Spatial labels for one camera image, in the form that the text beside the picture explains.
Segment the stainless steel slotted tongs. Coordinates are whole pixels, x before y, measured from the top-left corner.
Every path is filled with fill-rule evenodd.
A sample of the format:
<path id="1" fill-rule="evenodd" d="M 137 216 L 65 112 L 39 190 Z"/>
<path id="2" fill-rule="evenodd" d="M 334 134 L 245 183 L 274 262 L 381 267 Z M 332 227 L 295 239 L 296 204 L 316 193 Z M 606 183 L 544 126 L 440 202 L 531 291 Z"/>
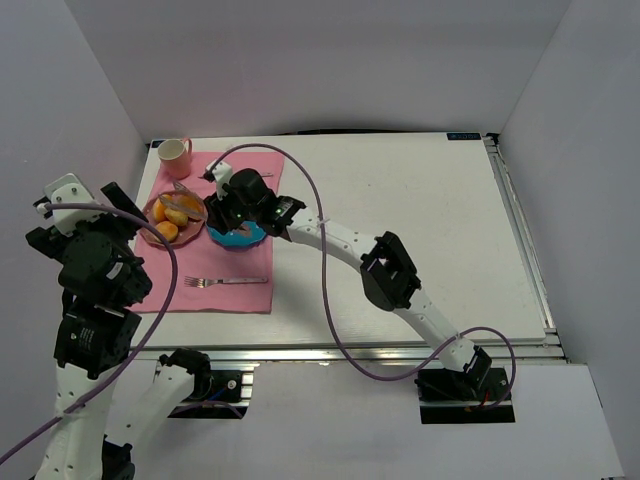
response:
<path id="1" fill-rule="evenodd" d="M 158 196 L 160 202 L 167 208 L 179 211 L 190 219 L 207 219 L 207 212 L 203 200 L 192 190 L 178 181 L 173 182 L 174 191 Z"/>

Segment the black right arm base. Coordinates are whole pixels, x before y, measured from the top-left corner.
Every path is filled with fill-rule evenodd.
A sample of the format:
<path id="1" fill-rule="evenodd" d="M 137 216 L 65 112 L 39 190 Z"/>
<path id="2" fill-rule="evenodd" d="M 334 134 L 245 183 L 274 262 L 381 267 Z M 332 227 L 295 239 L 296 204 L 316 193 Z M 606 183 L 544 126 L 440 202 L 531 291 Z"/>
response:
<path id="1" fill-rule="evenodd" d="M 512 424 L 516 416 L 504 368 L 491 368 L 478 389 L 445 369 L 425 369 L 414 380 L 423 425 Z"/>

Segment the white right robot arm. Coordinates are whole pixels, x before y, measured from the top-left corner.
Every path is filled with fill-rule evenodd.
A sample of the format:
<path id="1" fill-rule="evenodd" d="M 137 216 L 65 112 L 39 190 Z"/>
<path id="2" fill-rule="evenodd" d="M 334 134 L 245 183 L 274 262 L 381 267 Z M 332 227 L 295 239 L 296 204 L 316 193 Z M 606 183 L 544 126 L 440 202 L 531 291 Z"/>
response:
<path id="1" fill-rule="evenodd" d="M 491 358 L 459 331 L 422 290 L 417 268 L 400 238 L 357 233 L 320 220 L 295 198 L 278 196 L 260 173 L 234 171 L 222 162 L 208 166 L 203 178 L 216 184 L 205 199 L 207 225 L 226 234 L 249 221 L 274 238 L 324 251 L 360 274 L 365 297 L 380 310 L 398 315 L 433 349 L 450 376 L 450 395 L 480 399 Z"/>

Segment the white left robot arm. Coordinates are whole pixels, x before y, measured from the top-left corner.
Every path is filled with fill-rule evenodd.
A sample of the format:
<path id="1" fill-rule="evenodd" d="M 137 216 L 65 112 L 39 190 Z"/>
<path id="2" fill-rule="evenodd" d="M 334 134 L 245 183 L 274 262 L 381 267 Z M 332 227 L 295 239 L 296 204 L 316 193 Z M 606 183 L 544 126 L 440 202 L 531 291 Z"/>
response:
<path id="1" fill-rule="evenodd" d="M 28 244 L 62 269 L 62 320 L 54 348 L 55 422 L 38 479 L 131 479 L 164 420 L 212 385 L 209 357 L 179 348 L 160 357 L 160 371 L 121 427 L 107 419 L 116 381 L 133 360 L 141 318 L 131 306 L 151 291 L 143 259 L 129 246 L 147 221 L 114 182 L 99 204 L 74 174 L 47 185 L 36 207 L 53 224 L 26 236 Z"/>

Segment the orange glazed bread roll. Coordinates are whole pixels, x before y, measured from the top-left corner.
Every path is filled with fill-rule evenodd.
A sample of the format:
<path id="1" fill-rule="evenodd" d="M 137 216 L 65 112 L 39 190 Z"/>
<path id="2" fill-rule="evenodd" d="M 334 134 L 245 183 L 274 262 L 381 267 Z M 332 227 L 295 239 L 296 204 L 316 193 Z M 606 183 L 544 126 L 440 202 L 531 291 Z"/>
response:
<path id="1" fill-rule="evenodd" d="M 167 217 L 166 217 L 166 206 L 162 203 L 160 197 L 158 197 L 154 201 L 154 203 L 153 203 L 153 205 L 151 207 L 150 213 L 152 215 L 153 220 L 156 223 L 161 223 L 161 222 L 167 220 Z"/>

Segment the round bread roll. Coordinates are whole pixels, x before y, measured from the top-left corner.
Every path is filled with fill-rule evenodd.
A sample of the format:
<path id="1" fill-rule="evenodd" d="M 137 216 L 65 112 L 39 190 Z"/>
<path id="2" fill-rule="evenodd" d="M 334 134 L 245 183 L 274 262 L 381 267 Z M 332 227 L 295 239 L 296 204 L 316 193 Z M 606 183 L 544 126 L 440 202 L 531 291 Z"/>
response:
<path id="1" fill-rule="evenodd" d="M 155 225 L 155 229 L 168 242 L 175 241 L 180 233 L 179 227 L 170 221 L 162 221 L 157 223 Z"/>

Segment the blue polka dot plate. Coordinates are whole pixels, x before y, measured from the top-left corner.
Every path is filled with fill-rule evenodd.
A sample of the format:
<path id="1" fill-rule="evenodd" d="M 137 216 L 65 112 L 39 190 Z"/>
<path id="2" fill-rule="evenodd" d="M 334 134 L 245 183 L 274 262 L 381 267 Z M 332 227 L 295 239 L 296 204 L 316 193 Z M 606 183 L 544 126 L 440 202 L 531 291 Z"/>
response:
<path id="1" fill-rule="evenodd" d="M 255 222 L 245 221 L 235 230 L 220 233 L 207 226 L 211 240 L 219 246 L 230 250 L 243 250 L 259 245 L 266 237 L 266 232 Z"/>

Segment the mauve polka dot plate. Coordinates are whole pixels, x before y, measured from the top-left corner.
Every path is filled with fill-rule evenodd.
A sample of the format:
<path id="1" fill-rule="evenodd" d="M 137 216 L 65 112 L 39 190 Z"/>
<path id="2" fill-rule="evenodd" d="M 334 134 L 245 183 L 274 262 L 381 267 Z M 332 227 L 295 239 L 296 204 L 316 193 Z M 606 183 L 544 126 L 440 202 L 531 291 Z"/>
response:
<path id="1" fill-rule="evenodd" d="M 153 220 L 152 215 L 150 213 L 150 210 L 151 210 L 151 207 L 152 207 L 154 201 L 158 198 L 158 196 L 159 195 L 156 195 L 154 198 L 148 200 L 147 204 L 142 209 L 142 213 L 145 215 L 145 217 L 148 220 L 148 222 L 154 228 L 155 228 L 155 225 L 157 223 Z M 169 242 L 169 243 L 172 246 L 182 246 L 182 245 L 190 242 L 191 240 L 193 240 L 200 233 L 203 225 L 204 225 L 204 221 L 203 220 L 199 220 L 199 221 L 191 221 L 185 227 L 179 227 L 180 233 L 179 233 L 177 239 L 175 241 Z"/>

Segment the pink ceramic mug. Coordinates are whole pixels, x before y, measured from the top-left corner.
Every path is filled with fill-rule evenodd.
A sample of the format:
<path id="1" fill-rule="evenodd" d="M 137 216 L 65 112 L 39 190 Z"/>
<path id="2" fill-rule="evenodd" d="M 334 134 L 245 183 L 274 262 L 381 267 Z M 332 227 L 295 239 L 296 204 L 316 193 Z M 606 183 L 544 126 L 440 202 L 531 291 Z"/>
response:
<path id="1" fill-rule="evenodd" d="M 168 175 L 180 180 L 191 174 L 192 149 L 190 138 L 166 139 L 158 146 L 158 157 Z"/>

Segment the aluminium table frame rail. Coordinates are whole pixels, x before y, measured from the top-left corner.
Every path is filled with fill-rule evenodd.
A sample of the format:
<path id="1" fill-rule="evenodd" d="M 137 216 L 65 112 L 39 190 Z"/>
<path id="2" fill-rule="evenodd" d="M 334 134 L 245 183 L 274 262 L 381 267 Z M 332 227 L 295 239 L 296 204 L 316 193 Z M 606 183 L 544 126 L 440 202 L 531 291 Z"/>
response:
<path id="1" fill-rule="evenodd" d="M 566 356 L 549 307 L 547 289 L 540 270 L 529 225 L 505 159 L 501 153 L 500 135 L 498 133 L 487 133 L 483 136 L 483 142 L 545 332 L 545 339 L 535 343 L 535 346 L 538 349 L 542 349 L 543 353 L 534 354 L 532 361 L 537 360 L 541 363 L 569 363 L 570 360 Z"/>

